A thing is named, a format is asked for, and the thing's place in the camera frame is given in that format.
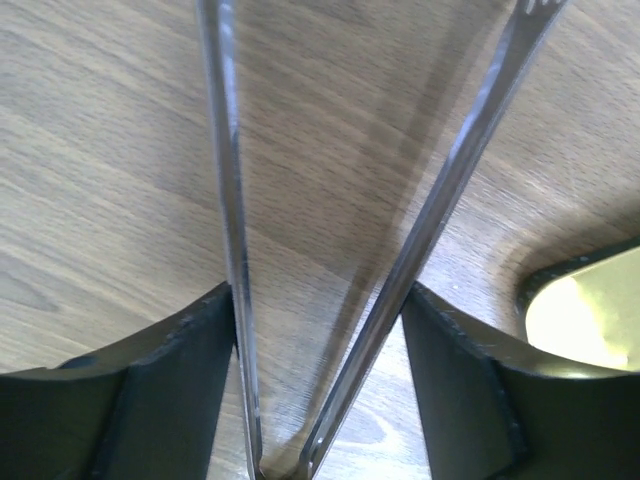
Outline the metal tongs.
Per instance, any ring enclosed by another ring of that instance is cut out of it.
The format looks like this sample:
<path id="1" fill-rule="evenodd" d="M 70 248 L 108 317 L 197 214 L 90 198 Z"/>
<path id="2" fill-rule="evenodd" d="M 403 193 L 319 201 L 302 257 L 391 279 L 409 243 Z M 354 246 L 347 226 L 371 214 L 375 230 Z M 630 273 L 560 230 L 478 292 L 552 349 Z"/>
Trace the metal tongs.
<path id="1" fill-rule="evenodd" d="M 195 6 L 203 46 L 227 277 L 233 296 L 247 467 L 250 478 L 261 479 L 263 443 L 239 158 L 234 4 L 198 1 Z M 433 252 L 537 50 L 566 6 L 564 1 L 516 3 L 472 108 L 305 441 L 294 478 L 312 479 L 320 469 L 413 282 Z"/>

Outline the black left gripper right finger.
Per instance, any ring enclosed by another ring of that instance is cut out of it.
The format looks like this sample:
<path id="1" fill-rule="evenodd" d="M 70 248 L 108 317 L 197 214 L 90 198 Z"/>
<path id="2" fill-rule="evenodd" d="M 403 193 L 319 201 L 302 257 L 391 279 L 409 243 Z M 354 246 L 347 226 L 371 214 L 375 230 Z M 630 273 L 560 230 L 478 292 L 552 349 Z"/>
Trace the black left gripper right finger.
<path id="1" fill-rule="evenodd" d="M 401 312 L 435 479 L 635 479 L 639 377 L 541 351 L 421 284 Z"/>

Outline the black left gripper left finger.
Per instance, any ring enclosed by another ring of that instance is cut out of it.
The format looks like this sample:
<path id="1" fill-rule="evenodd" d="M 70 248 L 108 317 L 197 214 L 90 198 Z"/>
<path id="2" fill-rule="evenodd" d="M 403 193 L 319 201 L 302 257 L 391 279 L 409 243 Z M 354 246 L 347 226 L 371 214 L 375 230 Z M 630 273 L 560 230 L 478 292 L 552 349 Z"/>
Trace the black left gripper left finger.
<path id="1" fill-rule="evenodd" d="M 55 368 L 1 378 L 5 479 L 203 479 L 232 349 L 230 288 Z"/>

